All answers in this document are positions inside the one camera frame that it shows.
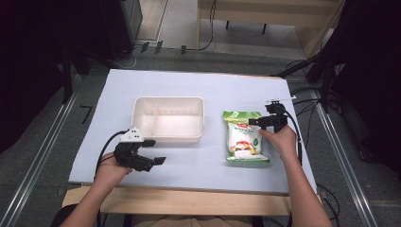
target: plastic bag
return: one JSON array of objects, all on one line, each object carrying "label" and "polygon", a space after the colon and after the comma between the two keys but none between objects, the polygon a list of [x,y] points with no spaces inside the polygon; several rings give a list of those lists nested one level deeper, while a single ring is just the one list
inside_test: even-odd
[{"label": "plastic bag", "polygon": [[249,118],[259,118],[259,112],[224,112],[227,123],[227,161],[269,162],[269,158],[260,154],[262,136],[259,127],[248,125]]}]

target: metal rail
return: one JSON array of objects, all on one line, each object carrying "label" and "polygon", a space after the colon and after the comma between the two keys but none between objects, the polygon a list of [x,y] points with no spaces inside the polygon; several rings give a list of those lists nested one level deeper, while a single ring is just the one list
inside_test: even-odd
[{"label": "metal rail", "polygon": [[42,169],[44,168],[47,157],[49,156],[51,149],[53,148],[53,145],[56,142],[57,137],[59,136],[65,119],[70,113],[71,108],[77,98],[77,93],[81,83],[82,79],[79,75],[76,75],[74,84],[77,85],[77,88],[71,95],[70,99],[68,99],[68,101],[61,106],[59,113],[56,116],[56,119],[54,120],[49,132],[44,138],[44,141],[42,142],[42,145],[36,154],[35,159],[30,165],[30,168],[27,171],[24,179],[18,186],[18,189],[15,191],[9,208],[0,222],[0,227],[11,227],[14,226],[17,222],[17,219],[20,216],[31,191],[35,186],[35,183],[38,180]]},{"label": "metal rail", "polygon": [[[320,98],[320,95],[317,91],[312,91],[313,98]],[[342,147],[341,141],[337,136],[336,130],[331,122],[329,114],[324,112],[323,107],[318,104],[318,113],[323,123],[324,129],[327,133],[327,136],[330,140],[331,146],[336,155],[337,161],[339,162],[340,169],[344,179],[350,189],[351,196],[354,200],[354,203],[357,207],[359,215],[361,217],[362,223],[364,226],[378,226],[375,220],[375,216],[371,210],[369,202],[357,181],[357,177],[355,175],[354,170],[351,167],[351,164],[347,158],[347,155]]]}]

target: table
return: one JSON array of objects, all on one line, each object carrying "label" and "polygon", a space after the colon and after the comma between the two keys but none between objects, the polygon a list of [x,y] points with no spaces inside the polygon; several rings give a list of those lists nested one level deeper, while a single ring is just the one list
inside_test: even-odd
[{"label": "table", "polygon": [[[225,148],[226,126],[222,120],[224,110],[267,114],[264,105],[268,99],[289,98],[287,82],[283,79],[111,70],[73,164],[70,182],[93,182],[99,152],[111,135],[131,126],[134,101],[139,96],[200,96],[205,110],[203,135],[197,143],[162,143],[154,148],[140,148],[139,153],[144,156],[166,156],[165,163],[155,166],[150,172],[135,172],[127,176],[121,187],[116,188],[103,204],[104,212],[288,214],[287,178],[278,153],[264,140],[263,154],[269,156],[270,163],[228,163],[225,160],[228,154]],[[291,100],[282,103],[295,116]],[[113,150],[115,145],[116,141],[111,142],[108,150]],[[316,193],[305,149],[303,167]],[[63,205],[79,202],[87,189],[88,186],[83,186],[69,191]],[[244,207],[249,207],[249,214]]]},{"label": "table", "polygon": [[[198,0],[197,44],[201,19],[210,19],[214,0]],[[217,0],[215,20],[295,26],[309,58],[340,18],[345,0]]]}]

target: white plastic tray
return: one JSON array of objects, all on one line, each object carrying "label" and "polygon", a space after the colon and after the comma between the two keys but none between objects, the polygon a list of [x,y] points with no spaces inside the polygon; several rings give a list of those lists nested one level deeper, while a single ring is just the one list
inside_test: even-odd
[{"label": "white plastic tray", "polygon": [[156,142],[197,142],[204,125],[200,97],[150,96],[136,99],[131,125]]}]

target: person's left hand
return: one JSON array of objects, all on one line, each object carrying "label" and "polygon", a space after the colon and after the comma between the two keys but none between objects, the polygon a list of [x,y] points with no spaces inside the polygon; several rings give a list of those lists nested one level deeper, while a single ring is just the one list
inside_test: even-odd
[{"label": "person's left hand", "polygon": [[129,167],[123,167],[113,157],[113,153],[107,153],[103,155],[97,173],[94,184],[100,184],[107,187],[110,191],[117,186],[123,178],[132,172]]}]

